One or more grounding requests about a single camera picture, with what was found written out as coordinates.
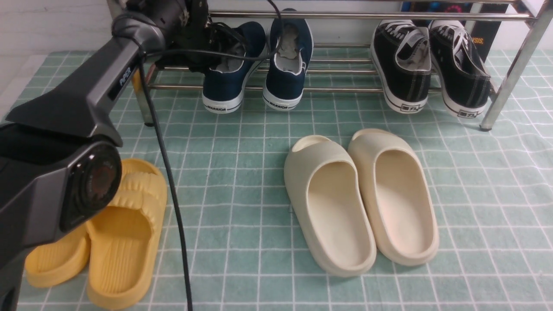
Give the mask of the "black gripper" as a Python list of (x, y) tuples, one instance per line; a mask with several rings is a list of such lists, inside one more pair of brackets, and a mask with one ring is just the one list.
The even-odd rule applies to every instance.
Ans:
[(245, 53), (245, 36), (225, 23), (213, 22), (206, 0), (187, 0), (186, 5), (185, 20), (168, 49), (196, 52), (165, 54), (156, 61), (157, 67), (187, 67), (192, 72), (205, 73), (229, 60), (221, 54)]

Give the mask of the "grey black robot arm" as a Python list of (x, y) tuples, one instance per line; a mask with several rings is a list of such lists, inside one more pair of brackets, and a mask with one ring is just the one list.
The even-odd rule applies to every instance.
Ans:
[(98, 214), (122, 177), (123, 142), (109, 114), (146, 58), (209, 38), (205, 0), (130, 0), (113, 36), (47, 93), (1, 124), (1, 309), (14, 311), (26, 256)]

